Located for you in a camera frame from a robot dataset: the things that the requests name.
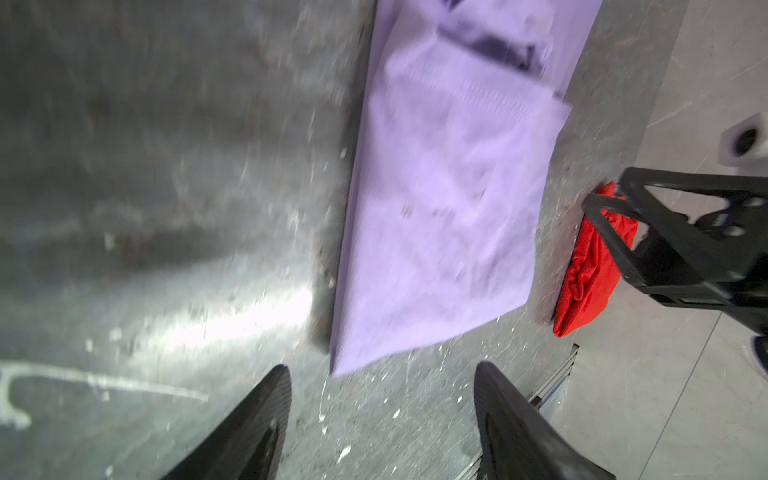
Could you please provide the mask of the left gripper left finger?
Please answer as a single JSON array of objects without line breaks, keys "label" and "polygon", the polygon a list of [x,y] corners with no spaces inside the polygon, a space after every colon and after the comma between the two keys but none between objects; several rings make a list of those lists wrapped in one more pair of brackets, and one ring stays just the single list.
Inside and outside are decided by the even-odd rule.
[{"label": "left gripper left finger", "polygon": [[287,366],[275,366],[166,479],[274,479],[292,403]]}]

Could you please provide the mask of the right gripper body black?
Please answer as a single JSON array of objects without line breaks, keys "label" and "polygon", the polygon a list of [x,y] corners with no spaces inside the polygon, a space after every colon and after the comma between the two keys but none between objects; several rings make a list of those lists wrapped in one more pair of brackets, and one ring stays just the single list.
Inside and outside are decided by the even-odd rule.
[{"label": "right gripper body black", "polygon": [[635,247],[635,287],[666,307],[718,310],[767,334],[767,205],[731,203],[693,223],[678,214]]}]

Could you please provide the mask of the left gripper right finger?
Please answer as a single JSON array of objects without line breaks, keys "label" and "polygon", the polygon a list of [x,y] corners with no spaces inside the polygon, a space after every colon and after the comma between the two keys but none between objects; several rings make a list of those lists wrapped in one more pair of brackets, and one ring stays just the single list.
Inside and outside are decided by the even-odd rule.
[{"label": "left gripper right finger", "polygon": [[480,479],[613,479],[572,448],[491,362],[475,370]]}]

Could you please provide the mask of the purple t-shirt with print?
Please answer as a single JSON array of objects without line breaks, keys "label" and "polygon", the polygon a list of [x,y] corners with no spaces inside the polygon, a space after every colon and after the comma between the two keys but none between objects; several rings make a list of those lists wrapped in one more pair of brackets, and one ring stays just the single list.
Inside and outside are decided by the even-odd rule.
[{"label": "purple t-shirt with print", "polygon": [[380,1],[330,341],[342,376],[527,302],[597,1]]}]

